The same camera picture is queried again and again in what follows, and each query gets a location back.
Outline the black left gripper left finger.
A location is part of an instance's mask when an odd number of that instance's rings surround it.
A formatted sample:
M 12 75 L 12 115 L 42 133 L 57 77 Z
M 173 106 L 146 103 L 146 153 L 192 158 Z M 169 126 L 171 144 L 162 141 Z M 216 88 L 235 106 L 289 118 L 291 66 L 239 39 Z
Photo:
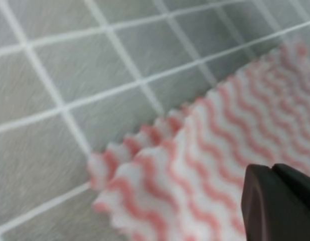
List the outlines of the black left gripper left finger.
M 303 201 L 272 170 L 246 168 L 241 210 L 247 240 L 310 240 L 310 201 Z

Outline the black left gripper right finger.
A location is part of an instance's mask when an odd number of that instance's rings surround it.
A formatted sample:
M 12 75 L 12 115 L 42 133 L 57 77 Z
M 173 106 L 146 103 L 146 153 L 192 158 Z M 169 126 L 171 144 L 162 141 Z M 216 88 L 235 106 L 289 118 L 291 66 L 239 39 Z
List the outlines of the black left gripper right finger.
M 286 164 L 275 164 L 272 170 L 303 201 L 310 201 L 310 177 Z

